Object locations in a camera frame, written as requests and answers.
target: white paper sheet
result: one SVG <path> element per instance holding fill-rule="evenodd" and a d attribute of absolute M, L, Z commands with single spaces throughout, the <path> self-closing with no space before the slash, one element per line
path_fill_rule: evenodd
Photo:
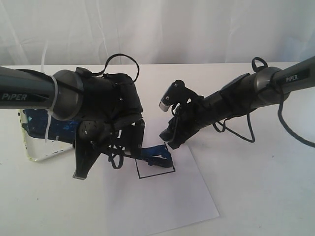
<path fill-rule="evenodd" d="M 146 124 L 144 148 L 163 144 L 158 135 L 165 124 L 162 121 Z M 125 158 L 120 170 L 106 165 L 109 235 L 146 236 L 219 216 L 188 146 L 169 151 L 174 173 L 139 179 L 132 159 Z M 170 171 L 141 161 L 138 164 L 141 175 Z"/>

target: white table surface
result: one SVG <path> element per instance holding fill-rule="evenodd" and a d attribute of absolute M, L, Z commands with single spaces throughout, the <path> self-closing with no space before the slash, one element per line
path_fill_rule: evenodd
<path fill-rule="evenodd" d="M 271 63 L 286 68 L 293 63 Z M 12 66 L 40 70 L 40 66 Z M 86 66 L 98 72 L 102 66 Z M 74 65 L 45 66 L 47 74 Z M 111 65 L 107 72 L 133 76 L 134 65 Z M 158 102 L 176 79 L 200 95 L 210 95 L 246 72 L 250 63 L 142 65 L 137 90 L 144 119 L 170 117 Z M 296 132 L 315 141 L 314 88 L 291 94 L 283 116 Z M 256 143 L 247 143 L 212 127 L 188 141 L 220 217 L 171 230 L 159 236 L 313 236 L 315 235 L 315 149 L 282 128 L 277 106 L 252 113 Z M 99 158 L 88 178 L 72 178 L 71 152 L 44 162 L 26 158 L 17 111 L 0 110 L 0 235 L 106 235 L 103 166 Z M 249 135 L 245 118 L 228 122 Z"/>

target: white backdrop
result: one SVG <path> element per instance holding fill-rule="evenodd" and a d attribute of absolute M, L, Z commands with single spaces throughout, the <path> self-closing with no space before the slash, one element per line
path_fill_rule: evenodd
<path fill-rule="evenodd" d="M 0 64 L 299 61 L 315 0 L 0 0 Z M 113 63 L 131 63 L 115 59 Z"/>

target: white curtain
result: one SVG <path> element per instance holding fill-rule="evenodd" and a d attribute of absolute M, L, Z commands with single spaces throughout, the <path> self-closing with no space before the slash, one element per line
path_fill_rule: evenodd
<path fill-rule="evenodd" d="M 299 61 L 315 0 L 0 0 L 0 64 Z M 114 59 L 113 63 L 131 63 Z"/>

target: piper logo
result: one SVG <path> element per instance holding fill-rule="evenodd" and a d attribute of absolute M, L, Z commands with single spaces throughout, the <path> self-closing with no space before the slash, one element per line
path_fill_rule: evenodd
<path fill-rule="evenodd" d="M 289 77 L 287 77 L 287 78 L 285 79 L 285 81 L 286 81 L 287 83 L 293 82 L 293 81 L 295 81 L 295 80 L 298 80 L 297 75 L 292 75 L 292 76 L 289 76 Z"/>
<path fill-rule="evenodd" d="M 27 98 L 27 94 L 17 94 L 17 93 L 4 93 L 2 95 L 1 100 L 6 100 L 6 101 L 25 101 Z"/>

